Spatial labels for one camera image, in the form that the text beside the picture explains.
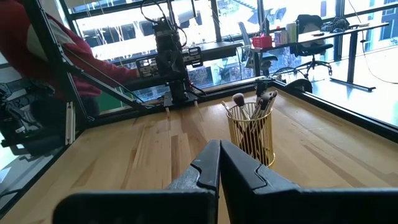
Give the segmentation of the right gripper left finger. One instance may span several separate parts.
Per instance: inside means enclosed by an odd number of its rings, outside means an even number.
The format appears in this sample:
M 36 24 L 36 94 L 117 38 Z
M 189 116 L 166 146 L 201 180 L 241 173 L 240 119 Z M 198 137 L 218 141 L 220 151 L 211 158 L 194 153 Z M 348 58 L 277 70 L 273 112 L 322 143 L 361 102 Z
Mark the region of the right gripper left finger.
M 220 141 L 211 140 L 166 189 L 81 192 L 61 200 L 52 221 L 80 223 L 216 223 Z

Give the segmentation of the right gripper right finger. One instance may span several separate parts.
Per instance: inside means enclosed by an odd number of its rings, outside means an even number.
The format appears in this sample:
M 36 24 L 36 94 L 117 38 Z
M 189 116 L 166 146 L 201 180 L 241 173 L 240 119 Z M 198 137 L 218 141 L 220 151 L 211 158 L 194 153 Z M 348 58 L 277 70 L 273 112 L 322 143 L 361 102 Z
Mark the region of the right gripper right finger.
M 231 223 L 397 223 L 396 188 L 304 188 L 221 141 Z

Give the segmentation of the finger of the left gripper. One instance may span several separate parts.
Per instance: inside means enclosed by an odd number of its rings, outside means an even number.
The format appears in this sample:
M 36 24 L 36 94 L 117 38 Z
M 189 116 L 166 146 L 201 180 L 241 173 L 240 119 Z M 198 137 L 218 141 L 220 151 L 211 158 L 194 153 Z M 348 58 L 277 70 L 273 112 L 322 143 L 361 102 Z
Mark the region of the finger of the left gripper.
M 184 78 L 184 62 L 183 62 L 183 57 L 180 51 L 173 51 L 171 53 L 171 58 L 172 58 L 172 71 L 173 74 L 178 78 L 178 79 L 183 79 Z
M 171 74 L 171 50 L 166 50 L 160 54 L 160 76 L 164 77 L 165 80 L 170 80 Z

